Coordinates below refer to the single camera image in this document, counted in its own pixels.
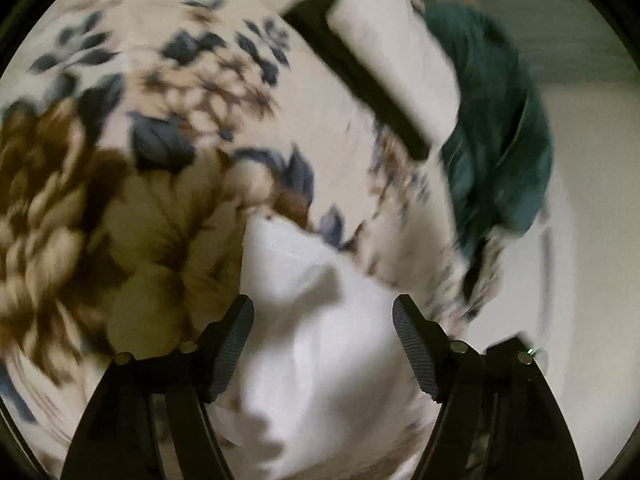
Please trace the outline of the dark green velvet blanket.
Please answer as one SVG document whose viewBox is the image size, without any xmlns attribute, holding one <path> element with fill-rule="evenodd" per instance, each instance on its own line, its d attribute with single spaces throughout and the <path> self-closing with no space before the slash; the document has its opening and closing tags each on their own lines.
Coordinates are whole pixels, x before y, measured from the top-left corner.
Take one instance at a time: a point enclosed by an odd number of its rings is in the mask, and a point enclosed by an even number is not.
<svg viewBox="0 0 640 480">
<path fill-rule="evenodd" d="M 472 258 L 495 228 L 524 234 L 544 203 L 553 166 L 550 127 L 525 61 L 487 14 L 444 2 L 423 13 L 454 66 L 460 107 L 440 158 L 458 245 Z"/>
</svg>

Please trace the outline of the floral bed blanket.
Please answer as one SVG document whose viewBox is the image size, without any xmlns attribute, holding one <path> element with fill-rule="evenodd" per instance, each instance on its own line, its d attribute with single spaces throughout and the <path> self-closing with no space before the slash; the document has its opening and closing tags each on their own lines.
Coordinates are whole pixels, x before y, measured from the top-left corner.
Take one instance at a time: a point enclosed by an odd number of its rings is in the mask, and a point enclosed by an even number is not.
<svg viewBox="0 0 640 480">
<path fill-rule="evenodd" d="M 410 158 L 289 25 L 302 0 L 55 0 L 1 77 L 1 400 L 63 479 L 114 357 L 192 350 L 242 294 L 248 220 L 290 222 L 452 336 L 500 244 L 458 245 L 440 150 Z M 419 0 L 410 0 L 421 14 Z"/>
</svg>

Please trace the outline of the grey-green curtain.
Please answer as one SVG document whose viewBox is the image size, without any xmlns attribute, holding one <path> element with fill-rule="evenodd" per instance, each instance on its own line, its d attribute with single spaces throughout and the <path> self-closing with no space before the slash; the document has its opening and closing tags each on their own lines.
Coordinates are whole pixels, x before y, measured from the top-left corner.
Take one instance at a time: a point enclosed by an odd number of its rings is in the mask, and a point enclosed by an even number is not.
<svg viewBox="0 0 640 480">
<path fill-rule="evenodd" d="M 512 37 L 542 84 L 636 84 L 639 70 L 588 0 L 477 0 Z"/>
</svg>

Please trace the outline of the black and white folded garment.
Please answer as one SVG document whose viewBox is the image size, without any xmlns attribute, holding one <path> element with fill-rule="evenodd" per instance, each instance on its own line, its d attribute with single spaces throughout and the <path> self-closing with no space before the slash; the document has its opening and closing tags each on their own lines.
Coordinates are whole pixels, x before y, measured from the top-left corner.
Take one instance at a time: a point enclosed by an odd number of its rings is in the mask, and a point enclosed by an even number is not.
<svg viewBox="0 0 640 480">
<path fill-rule="evenodd" d="M 284 19 L 411 159 L 450 137 L 461 102 L 454 64 L 410 0 L 302 0 Z"/>
</svg>

